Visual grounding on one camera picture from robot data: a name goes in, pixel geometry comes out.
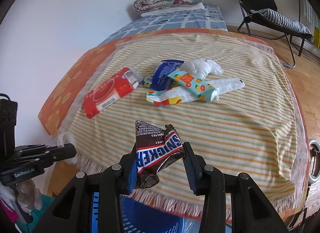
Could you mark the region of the Snickers wrapper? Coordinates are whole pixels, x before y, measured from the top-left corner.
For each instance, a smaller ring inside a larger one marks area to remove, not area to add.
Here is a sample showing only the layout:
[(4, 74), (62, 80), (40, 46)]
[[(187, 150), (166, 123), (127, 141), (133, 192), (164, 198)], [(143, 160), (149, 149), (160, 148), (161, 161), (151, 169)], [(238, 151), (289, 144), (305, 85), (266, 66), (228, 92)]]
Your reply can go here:
[(183, 143), (172, 124), (164, 128), (137, 120), (136, 164), (138, 189), (159, 183), (158, 173), (184, 157)]

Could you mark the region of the dark blue snack wrapper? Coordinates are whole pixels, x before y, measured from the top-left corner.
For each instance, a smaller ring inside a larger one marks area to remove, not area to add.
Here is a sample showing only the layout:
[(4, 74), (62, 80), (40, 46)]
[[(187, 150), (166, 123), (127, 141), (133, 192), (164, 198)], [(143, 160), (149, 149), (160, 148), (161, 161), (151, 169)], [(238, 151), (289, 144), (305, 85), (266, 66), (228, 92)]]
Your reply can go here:
[(176, 59), (166, 59), (160, 61), (154, 74), (144, 78), (142, 85), (155, 91), (169, 89), (173, 83), (173, 79), (169, 78), (168, 74), (173, 72), (183, 63), (184, 61)]

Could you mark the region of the white tissue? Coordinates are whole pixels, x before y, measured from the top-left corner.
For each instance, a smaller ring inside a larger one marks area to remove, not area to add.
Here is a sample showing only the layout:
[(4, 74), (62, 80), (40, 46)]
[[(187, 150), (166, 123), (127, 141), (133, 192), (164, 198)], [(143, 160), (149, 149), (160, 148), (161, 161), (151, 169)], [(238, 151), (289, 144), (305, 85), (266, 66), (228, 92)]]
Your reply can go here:
[(209, 74), (221, 75), (223, 73), (223, 69), (216, 61), (204, 58), (185, 61), (180, 65), (180, 69), (200, 79), (205, 79)]

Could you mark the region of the blue plastic basket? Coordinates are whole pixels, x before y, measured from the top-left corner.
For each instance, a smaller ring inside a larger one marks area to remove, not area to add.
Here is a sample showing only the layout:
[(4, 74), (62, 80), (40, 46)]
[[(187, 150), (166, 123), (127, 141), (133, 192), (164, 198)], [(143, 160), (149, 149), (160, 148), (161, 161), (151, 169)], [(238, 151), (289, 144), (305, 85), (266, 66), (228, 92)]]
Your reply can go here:
[(120, 195), (122, 232), (184, 232), (185, 219)]

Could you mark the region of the red tissue pack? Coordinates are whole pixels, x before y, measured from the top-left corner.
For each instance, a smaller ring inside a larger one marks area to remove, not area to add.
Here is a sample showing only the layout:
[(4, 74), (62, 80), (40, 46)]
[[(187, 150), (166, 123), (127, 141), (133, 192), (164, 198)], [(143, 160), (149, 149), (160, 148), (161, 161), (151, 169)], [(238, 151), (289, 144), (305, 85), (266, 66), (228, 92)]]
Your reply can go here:
[(91, 119), (113, 103), (132, 93), (142, 81), (142, 77), (133, 69), (125, 67), (103, 83), (92, 89), (84, 97), (82, 109)]

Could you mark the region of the white flat wrapper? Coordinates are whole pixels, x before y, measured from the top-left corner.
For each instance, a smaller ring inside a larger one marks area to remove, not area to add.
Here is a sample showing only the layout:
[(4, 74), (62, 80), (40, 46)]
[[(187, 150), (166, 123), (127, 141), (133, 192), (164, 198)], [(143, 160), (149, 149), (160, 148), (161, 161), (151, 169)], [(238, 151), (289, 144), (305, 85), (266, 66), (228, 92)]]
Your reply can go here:
[(208, 83), (217, 90), (218, 95), (222, 95), (245, 87), (245, 83), (239, 78), (223, 78), (212, 80)]

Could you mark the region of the teal orange-print tube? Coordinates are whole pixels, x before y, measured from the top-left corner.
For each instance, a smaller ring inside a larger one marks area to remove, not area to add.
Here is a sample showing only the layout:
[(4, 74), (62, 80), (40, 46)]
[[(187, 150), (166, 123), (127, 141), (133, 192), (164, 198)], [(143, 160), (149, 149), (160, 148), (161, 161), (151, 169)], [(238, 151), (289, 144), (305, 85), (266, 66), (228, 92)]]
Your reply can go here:
[(186, 88), (200, 100), (212, 102), (219, 99), (218, 91), (213, 85), (180, 68), (168, 74), (167, 77)]

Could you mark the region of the colourful white wrapper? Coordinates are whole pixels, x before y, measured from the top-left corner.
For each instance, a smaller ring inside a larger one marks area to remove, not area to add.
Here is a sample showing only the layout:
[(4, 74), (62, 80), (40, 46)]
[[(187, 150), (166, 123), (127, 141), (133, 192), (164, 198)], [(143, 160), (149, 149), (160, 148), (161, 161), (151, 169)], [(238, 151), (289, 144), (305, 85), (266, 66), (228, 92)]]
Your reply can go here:
[(182, 86), (162, 91), (149, 91), (146, 95), (146, 101), (155, 106), (166, 106), (198, 100), (198, 97)]

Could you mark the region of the striped cushion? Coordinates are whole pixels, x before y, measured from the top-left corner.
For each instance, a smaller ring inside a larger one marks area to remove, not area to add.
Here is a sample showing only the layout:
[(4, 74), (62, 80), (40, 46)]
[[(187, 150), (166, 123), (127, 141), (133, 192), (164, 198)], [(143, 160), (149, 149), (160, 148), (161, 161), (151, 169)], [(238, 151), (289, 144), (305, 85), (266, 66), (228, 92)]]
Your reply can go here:
[(298, 34), (311, 35), (310, 30), (304, 24), (297, 20), (291, 20), (290, 18), (287, 18), (286, 16), (272, 9), (260, 9), (258, 11), (250, 10), (250, 13), (252, 15), (259, 15), (270, 24), (273, 24), (285, 30), (292, 31)]

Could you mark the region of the blue checked bed sheet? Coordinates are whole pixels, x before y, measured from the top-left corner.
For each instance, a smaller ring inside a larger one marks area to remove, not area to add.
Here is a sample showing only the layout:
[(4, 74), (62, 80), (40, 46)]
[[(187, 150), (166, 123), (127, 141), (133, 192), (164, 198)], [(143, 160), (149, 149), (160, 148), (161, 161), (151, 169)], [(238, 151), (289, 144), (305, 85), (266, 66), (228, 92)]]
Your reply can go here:
[(185, 28), (227, 30), (220, 8), (205, 6), (202, 10), (168, 12), (158, 16), (139, 18), (110, 35), (102, 41), (102, 44), (140, 33)]

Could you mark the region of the black folding chair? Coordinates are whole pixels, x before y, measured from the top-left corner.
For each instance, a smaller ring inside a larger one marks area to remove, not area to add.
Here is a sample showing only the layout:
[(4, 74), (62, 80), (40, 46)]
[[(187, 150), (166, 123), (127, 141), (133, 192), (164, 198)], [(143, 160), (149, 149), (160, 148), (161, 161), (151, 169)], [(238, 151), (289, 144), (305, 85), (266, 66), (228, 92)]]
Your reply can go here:
[(258, 11), (260, 9), (272, 9), (272, 10), (278, 12), (278, 8), (277, 8), (276, 2), (274, 0), (238, 0), (238, 2), (239, 2), (240, 9), (242, 12), (243, 20), (242, 20), (241, 24), (239, 25), (239, 27), (237, 28), (237, 31), (242, 34), (252, 36), (253, 33), (251, 33), (251, 30), (249, 28), (249, 23), (255, 23), (260, 26), (267, 27), (269, 29), (281, 32), (282, 33), (281, 36), (279, 36), (277, 38), (272, 38), (272, 40), (275, 41), (275, 40), (278, 40), (281, 38), (286, 39), (287, 44), (289, 46), (289, 50), (291, 52), (293, 63), (292, 64), (283, 63), (283, 66), (286, 68), (290, 68), (290, 69), (295, 68), (296, 67), (296, 59), (295, 59), (295, 55), (294, 55), (294, 52), (293, 52), (293, 49), (291, 46), (292, 38), (298, 37), (298, 38), (302, 39), (300, 49), (298, 50), (298, 56), (300, 56), (302, 54), (305, 41), (307, 39), (311, 39), (312, 34), (311, 35), (298, 34), (298, 33), (292, 32), (292, 31), (285, 30), (283, 28), (280, 28), (280, 27), (277, 27), (273, 24), (270, 24), (269, 22), (264, 20), (259, 15), (252, 15), (250, 13), (250, 10)]

